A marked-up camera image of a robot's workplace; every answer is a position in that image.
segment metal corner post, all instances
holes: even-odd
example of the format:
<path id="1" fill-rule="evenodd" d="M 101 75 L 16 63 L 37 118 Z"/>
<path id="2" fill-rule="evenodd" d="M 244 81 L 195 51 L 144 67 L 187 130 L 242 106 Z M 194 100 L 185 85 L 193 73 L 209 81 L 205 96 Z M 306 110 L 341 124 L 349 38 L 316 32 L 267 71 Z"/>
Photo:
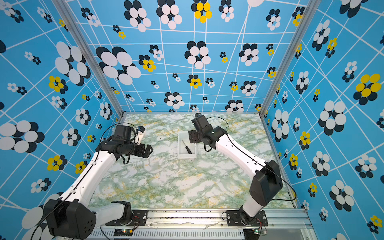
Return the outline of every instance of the metal corner post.
<path id="1" fill-rule="evenodd" d="M 292 37 L 291 43 L 288 46 L 287 51 L 284 54 L 283 60 L 278 68 L 277 75 L 273 80 L 271 87 L 268 90 L 267 95 L 265 96 L 262 110 L 260 111 L 260 116 L 264 115 L 268 109 L 268 106 L 271 104 L 273 97 L 275 95 L 275 90 L 278 85 L 284 78 L 284 74 L 287 71 L 293 56 L 296 52 L 297 46 L 300 44 L 304 34 L 306 33 L 314 14 L 316 13 L 317 8 L 319 7 L 321 0 L 310 0 L 307 8 L 305 9 L 305 14 L 303 20 L 300 22 L 300 25 L 297 27 L 295 34 Z"/>
<path id="2" fill-rule="evenodd" d="M 99 82 L 101 89 L 105 92 L 108 99 L 111 101 L 112 106 L 115 108 L 115 111 L 118 113 L 119 118 L 123 115 L 123 109 L 117 100 L 116 96 L 111 93 L 111 86 L 109 85 L 107 79 L 104 76 L 103 71 L 100 69 L 99 64 L 96 59 L 93 57 L 92 51 L 87 44 L 87 41 L 84 38 L 83 33 L 80 31 L 79 26 L 76 24 L 76 20 L 74 19 L 73 14 L 71 13 L 67 3 L 65 0 L 52 0 L 55 5 L 58 13 L 61 18 L 64 20 L 65 25 L 70 30 L 70 33 L 75 40 L 76 44 L 80 48 L 82 54 L 84 55 L 85 60 L 88 62 L 91 67 L 94 77 Z"/>

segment blue patterned wallpaper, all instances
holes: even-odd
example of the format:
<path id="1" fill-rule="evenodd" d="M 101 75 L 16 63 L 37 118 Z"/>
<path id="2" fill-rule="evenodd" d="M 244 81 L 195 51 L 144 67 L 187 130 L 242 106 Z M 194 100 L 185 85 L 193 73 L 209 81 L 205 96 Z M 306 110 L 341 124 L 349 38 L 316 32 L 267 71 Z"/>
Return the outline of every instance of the blue patterned wallpaper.
<path id="1" fill-rule="evenodd" d="M 262 116 L 320 240 L 384 239 L 383 14 L 323 0 Z"/>
<path id="2" fill-rule="evenodd" d="M 0 10 L 0 239 L 29 240 L 119 116 L 50 0 Z"/>
<path id="3" fill-rule="evenodd" d="M 256 112 L 308 0 L 67 0 L 127 112 Z"/>

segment screwdriver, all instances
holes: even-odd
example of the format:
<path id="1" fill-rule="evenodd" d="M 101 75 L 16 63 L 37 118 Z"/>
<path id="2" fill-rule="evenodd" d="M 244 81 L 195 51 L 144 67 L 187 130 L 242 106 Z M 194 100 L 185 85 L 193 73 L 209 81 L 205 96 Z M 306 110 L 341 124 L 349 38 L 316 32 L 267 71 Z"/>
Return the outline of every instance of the screwdriver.
<path id="1" fill-rule="evenodd" d="M 181 141 L 184 143 L 185 148 L 187 149 L 187 152 L 188 152 L 189 154 L 192 154 L 191 150 L 187 147 L 187 145 L 185 144 L 184 140 L 182 139 Z"/>

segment black mounting plate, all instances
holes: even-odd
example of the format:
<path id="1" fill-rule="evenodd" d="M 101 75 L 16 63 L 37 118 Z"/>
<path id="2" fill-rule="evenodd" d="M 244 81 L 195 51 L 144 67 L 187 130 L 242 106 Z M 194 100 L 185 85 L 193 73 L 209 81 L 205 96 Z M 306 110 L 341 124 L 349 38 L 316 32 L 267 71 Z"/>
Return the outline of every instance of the black mounting plate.
<path id="1" fill-rule="evenodd" d="M 199 133 L 198 133 L 197 130 L 188 131 L 188 135 L 189 135 L 189 143 L 199 143 L 199 142 L 201 142 L 199 140 Z"/>
<path id="2" fill-rule="evenodd" d="M 243 222 L 240 219 L 240 211 L 239 210 L 227 210 L 227 224 L 228 226 L 236 226 L 236 227 L 248 227 L 243 224 Z M 264 226 L 268 226 L 268 220 L 265 216 L 265 211 L 259 211 L 256 216 Z M 259 221 L 256 221 L 254 224 L 252 224 L 252 227 L 260 227 Z"/>
<path id="3" fill-rule="evenodd" d="M 132 210 L 133 212 L 133 215 L 134 216 L 137 216 L 140 218 L 140 223 L 139 223 L 139 226 L 145 226 L 145 223 L 147 222 L 147 214 L 148 214 L 148 210 Z M 107 222 L 105 225 L 106 226 L 120 226 L 121 227 L 121 224 L 123 220 L 113 220 L 113 221 L 110 221 L 110 222 Z M 135 225 L 135 221 L 131 221 L 127 226 L 134 226 Z"/>

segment green and white marble surface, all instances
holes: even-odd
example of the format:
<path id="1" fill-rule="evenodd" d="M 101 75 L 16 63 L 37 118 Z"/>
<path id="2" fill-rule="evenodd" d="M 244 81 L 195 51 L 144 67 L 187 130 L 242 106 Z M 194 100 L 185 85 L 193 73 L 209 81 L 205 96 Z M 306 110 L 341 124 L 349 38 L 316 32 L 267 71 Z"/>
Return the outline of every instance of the green and white marble surface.
<path id="1" fill-rule="evenodd" d="M 257 156 L 270 160 L 273 152 L 261 120 L 255 114 L 205 114 L 229 123 L 228 133 Z M 131 203 L 132 208 L 239 208 L 249 195 L 251 180 L 222 153 L 205 152 L 197 144 L 196 159 L 177 158 L 177 133 L 193 130 L 194 113 L 127 114 L 125 122 L 146 129 L 142 140 L 154 152 L 147 159 L 131 156 L 128 164 L 118 160 L 97 187 L 89 207 L 111 201 Z M 226 123 L 210 118 L 213 127 Z M 286 187 L 276 198 L 289 199 Z M 266 208 L 293 208 L 290 201 L 275 200 Z"/>

